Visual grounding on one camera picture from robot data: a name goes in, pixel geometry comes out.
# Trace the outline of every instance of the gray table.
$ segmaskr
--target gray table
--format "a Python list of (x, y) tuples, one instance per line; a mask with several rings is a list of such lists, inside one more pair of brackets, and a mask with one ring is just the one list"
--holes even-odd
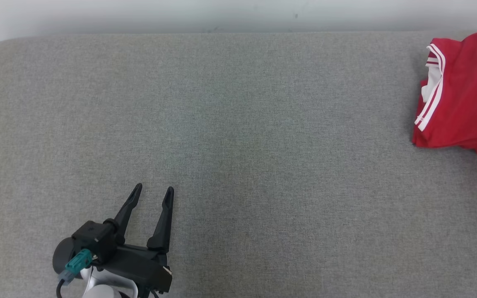
[(0, 298), (138, 182), (134, 245), (176, 190), (168, 297), (477, 297), (477, 155), (410, 142), (435, 35), (0, 43)]

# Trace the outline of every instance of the white wall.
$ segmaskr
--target white wall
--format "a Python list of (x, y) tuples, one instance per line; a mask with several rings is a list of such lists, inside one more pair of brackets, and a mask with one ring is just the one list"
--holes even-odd
[(88, 32), (477, 29), (477, 0), (0, 0), (0, 40)]

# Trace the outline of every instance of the folded shirt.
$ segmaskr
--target folded shirt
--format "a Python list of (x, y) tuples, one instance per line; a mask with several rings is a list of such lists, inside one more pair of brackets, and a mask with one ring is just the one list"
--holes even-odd
[(434, 38), (413, 131), (417, 147), (460, 146), (477, 153), (477, 33)]

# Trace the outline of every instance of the teal connector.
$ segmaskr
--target teal connector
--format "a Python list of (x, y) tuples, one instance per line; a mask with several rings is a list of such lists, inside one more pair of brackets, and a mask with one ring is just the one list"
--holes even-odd
[(82, 249), (66, 264), (66, 270), (77, 275), (80, 270), (86, 268), (93, 261), (93, 253), (89, 249)]
[(86, 268), (93, 261), (93, 253), (89, 249), (82, 249), (76, 254), (67, 264), (66, 269), (58, 275), (58, 280), (64, 280), (64, 286), (72, 282), (75, 276), (80, 273), (80, 270)]

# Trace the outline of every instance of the cable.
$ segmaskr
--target cable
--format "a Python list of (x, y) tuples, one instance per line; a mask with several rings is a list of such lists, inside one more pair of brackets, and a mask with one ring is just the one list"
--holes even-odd
[(56, 287), (56, 298), (62, 298), (62, 294), (60, 293), (60, 289), (62, 289), (62, 285), (65, 283), (64, 279), (61, 279)]

